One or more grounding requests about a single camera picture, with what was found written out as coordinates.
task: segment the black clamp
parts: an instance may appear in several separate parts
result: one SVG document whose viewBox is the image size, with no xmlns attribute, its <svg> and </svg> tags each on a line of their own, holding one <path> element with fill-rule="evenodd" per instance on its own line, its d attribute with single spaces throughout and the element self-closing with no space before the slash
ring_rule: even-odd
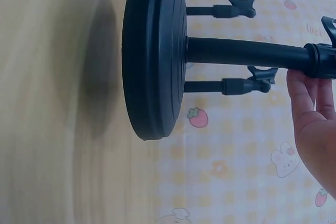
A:
<svg viewBox="0 0 336 224">
<path fill-rule="evenodd" d="M 229 0 L 232 4 L 232 12 L 239 13 L 238 16 L 246 16 L 248 18 L 254 18 L 257 13 L 253 8 L 254 0 Z"/>
<path fill-rule="evenodd" d="M 304 73 L 311 78 L 336 79 L 336 19 L 323 16 L 321 22 L 332 45 L 306 44 L 304 47 L 313 58 L 313 63 Z"/>
<path fill-rule="evenodd" d="M 222 94 L 239 95 L 252 91 L 268 93 L 271 85 L 275 84 L 275 75 L 278 69 L 261 70 L 253 66 L 247 68 L 252 73 L 252 76 L 248 79 L 228 78 L 222 80 Z"/>
</svg>

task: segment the wooden surface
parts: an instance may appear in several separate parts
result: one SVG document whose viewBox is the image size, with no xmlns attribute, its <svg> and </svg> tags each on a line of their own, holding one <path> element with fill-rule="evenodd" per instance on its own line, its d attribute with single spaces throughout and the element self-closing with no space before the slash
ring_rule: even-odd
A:
<svg viewBox="0 0 336 224">
<path fill-rule="evenodd" d="M 126 0 L 0 0 L 0 223 L 153 222 L 124 104 Z"/>
</svg>

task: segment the round base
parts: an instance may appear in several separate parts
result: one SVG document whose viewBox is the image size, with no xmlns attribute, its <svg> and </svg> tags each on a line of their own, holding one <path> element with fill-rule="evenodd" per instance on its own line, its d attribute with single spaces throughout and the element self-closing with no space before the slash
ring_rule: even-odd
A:
<svg viewBox="0 0 336 224">
<path fill-rule="evenodd" d="M 180 112 L 187 40 L 185 0 L 127 0 L 122 77 L 128 115 L 143 140 L 174 129 Z"/>
</svg>

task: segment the patterned fabric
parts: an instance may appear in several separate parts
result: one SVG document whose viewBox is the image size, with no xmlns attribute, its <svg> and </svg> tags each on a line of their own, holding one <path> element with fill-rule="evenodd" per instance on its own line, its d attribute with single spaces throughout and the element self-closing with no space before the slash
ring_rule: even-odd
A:
<svg viewBox="0 0 336 224">
<path fill-rule="evenodd" d="M 256 0 L 255 18 L 188 17 L 188 34 L 301 47 L 330 44 L 320 20 L 336 17 L 335 3 Z M 187 80 L 250 76 L 243 66 L 187 66 Z M 268 94 L 185 94 L 173 134 L 156 148 L 158 224 L 336 223 L 334 199 L 297 154 L 285 70 L 278 71 Z"/>
</svg>

